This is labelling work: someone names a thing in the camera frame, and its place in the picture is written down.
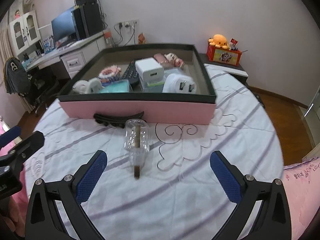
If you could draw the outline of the clear glass bottle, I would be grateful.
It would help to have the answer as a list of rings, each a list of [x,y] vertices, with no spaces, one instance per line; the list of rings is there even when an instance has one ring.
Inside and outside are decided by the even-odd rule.
[[[142,119],[130,119],[125,123],[126,135],[124,148],[129,153],[134,178],[139,179],[146,155],[150,149],[149,126]]]

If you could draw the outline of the pink quilt right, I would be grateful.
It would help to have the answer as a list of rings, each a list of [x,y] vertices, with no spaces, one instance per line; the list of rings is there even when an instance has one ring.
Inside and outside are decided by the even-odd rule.
[[[292,239],[299,239],[319,208],[319,157],[284,166],[283,184],[289,203]]]

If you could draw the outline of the orange octopus plush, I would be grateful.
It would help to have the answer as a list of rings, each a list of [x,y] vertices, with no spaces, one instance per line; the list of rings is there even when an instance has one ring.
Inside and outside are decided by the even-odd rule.
[[[208,43],[216,48],[229,49],[227,39],[221,34],[215,34],[212,38],[209,38]]]

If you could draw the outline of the white usb charger cube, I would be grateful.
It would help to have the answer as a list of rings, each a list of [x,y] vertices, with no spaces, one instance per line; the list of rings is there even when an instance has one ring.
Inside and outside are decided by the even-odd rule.
[[[164,68],[153,57],[137,60],[135,67],[144,82],[163,79]]]

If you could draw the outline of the pink white cat brick figure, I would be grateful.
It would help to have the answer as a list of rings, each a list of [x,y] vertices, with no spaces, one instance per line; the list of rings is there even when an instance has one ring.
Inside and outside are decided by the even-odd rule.
[[[177,68],[183,69],[184,67],[184,61],[180,59],[176,54],[174,53],[168,53],[165,54],[164,57],[167,59],[167,61],[173,66]]]

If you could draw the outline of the white rabbit night light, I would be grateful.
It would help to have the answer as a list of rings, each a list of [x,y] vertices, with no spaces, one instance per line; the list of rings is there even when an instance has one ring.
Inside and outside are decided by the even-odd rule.
[[[73,92],[77,94],[97,94],[100,90],[102,90],[103,86],[101,81],[98,78],[92,78],[88,81],[79,80],[77,81],[73,87]]]

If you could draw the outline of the black office chair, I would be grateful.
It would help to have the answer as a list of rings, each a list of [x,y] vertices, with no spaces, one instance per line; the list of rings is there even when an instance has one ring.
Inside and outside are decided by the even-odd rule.
[[[41,107],[48,109],[48,100],[57,95],[59,81],[49,67],[34,68],[27,74],[31,82],[27,99],[30,105],[35,107],[35,116],[38,117]]]

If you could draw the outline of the black hair claw clip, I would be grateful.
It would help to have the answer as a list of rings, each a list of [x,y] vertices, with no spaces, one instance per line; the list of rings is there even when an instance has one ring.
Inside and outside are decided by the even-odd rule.
[[[130,116],[110,116],[110,115],[95,113],[93,115],[93,118],[98,124],[102,124],[104,126],[111,125],[113,127],[124,128],[127,120],[142,119],[143,116],[144,116],[144,112],[140,112],[138,114],[134,114]]]

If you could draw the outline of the blue yellow small box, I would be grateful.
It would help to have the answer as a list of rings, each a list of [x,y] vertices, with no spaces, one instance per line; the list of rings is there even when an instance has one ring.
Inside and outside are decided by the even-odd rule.
[[[120,81],[121,78],[120,77],[109,77],[109,78],[106,78],[106,79],[100,79],[100,82],[103,86],[107,86],[113,82],[117,82],[117,81]]]

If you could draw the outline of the white travel plug adapter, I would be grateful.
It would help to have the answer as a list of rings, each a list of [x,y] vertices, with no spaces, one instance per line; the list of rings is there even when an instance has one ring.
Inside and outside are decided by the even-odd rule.
[[[182,74],[170,74],[165,80],[163,93],[195,94],[196,82],[192,77]]]

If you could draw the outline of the pink donut brick model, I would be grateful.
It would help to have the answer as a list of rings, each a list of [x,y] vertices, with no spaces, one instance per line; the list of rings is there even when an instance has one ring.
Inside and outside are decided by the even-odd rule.
[[[121,74],[121,68],[117,65],[105,67],[98,75],[100,79],[113,79]]]

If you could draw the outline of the rose gold metal cup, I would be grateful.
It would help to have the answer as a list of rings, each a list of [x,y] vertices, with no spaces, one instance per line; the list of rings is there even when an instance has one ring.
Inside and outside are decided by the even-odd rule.
[[[164,68],[172,68],[173,65],[167,60],[167,58],[163,54],[155,54],[153,58]]]

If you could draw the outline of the teal heart plastic case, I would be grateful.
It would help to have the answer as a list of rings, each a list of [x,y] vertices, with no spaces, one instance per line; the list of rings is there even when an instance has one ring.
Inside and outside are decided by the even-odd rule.
[[[127,79],[109,83],[107,86],[99,90],[99,93],[129,93],[131,85]]]

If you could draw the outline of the black remote control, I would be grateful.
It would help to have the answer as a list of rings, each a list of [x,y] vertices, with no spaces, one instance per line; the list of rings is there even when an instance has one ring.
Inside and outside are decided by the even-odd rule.
[[[139,74],[136,70],[135,61],[131,61],[123,73],[122,80],[128,80],[131,86],[139,84]]]

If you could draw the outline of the black bathroom scale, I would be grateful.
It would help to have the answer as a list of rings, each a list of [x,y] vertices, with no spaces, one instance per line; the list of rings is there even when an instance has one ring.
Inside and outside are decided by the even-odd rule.
[[[264,105],[264,103],[263,103],[260,95],[259,95],[259,94],[254,94],[254,96],[255,96],[255,98],[258,100],[258,102],[261,104],[261,106],[262,106],[263,108],[265,108],[265,105]]]

